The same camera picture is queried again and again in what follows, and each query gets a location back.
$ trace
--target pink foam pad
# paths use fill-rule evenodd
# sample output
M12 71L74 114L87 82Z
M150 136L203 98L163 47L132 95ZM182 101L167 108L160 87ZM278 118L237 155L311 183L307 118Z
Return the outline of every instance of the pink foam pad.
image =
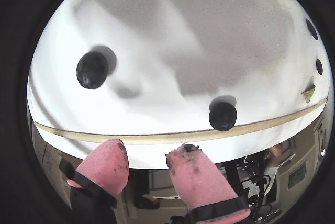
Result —
M166 155L166 163L175 190L190 210L238 197L213 162L194 145L182 145L170 152ZM210 222L236 223L249 214L250 210L244 209Z
M129 175L128 156L123 142L119 139L103 142L86 157L76 171L116 197L127 185ZM68 184L81 188L73 180L68 180Z

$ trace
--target white dome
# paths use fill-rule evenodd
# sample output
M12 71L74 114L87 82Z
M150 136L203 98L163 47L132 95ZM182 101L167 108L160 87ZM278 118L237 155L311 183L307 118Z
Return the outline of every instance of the white dome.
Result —
M306 19L296 0L65 0L33 57L27 91L32 117L65 131L156 135L211 129L209 105L217 97L236 103L236 126L296 113L327 98L331 78L322 40L311 35ZM92 50L110 64L112 52L117 60L95 90L83 88L75 72ZM308 104L302 92L310 85L316 88ZM297 134L323 108L197 145L214 162L239 158ZM39 131L46 142L82 159L98 145L74 145L79 141ZM178 145L127 145L130 167L166 168L164 154Z

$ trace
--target cable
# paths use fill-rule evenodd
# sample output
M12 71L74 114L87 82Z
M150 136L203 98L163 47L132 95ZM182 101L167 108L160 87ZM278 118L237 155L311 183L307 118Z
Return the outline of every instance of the cable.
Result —
M270 182L271 182L271 177L270 176L268 176L267 174L264 174L263 175L263 177L267 177L268 179L269 179L269 182L268 182L268 184L267 184L267 187L266 187L266 189L265 189L265 191L264 191L264 193L266 192L266 190L269 188L269 186L270 186Z
M247 179L247 180L244 180L244 181L241 181L241 183L244 183L244 182L246 182L246 181L250 181L251 179L249 178L249 179Z

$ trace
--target tan strip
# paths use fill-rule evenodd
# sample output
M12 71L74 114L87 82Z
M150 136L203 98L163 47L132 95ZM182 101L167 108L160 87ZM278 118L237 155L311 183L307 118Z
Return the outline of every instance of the tan strip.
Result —
M292 114L281 116L278 118L272 118L264 121L254 122L246 125L239 125L231 128L229 131L217 131L217 130L203 130L193 132L180 132L180 133L166 133L166 134L154 134L154 135L102 135L92 134L74 131L65 131L54 129L52 127L44 126L35 122L35 125L44 131L49 133L65 137L67 139L81 140L86 142L102 143L107 139L121 139L124 144L173 144L173 143L187 143L197 142L212 139L221 139L226 137L238 136L246 133L260 131L271 127L279 126L284 123L290 122L297 118L300 118L327 102L327 99L321 100L319 103L297 111Z

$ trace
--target black hole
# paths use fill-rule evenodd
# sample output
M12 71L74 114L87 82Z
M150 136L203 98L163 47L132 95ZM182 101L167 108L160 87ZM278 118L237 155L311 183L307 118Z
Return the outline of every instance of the black hole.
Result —
M318 40L318 34L315 31L315 28L313 24L310 22L310 20L306 19L306 24L309 32L312 34L312 36L315 38L315 40Z
M319 59L316 60L316 69L318 70L319 74L322 75L323 74L323 67L322 67L322 63Z
M209 123L218 131L228 131L235 125L236 119L237 111L230 103L217 103L209 113Z
M108 74L108 62L100 52L92 51L80 58L76 75L80 85L86 89L97 89Z

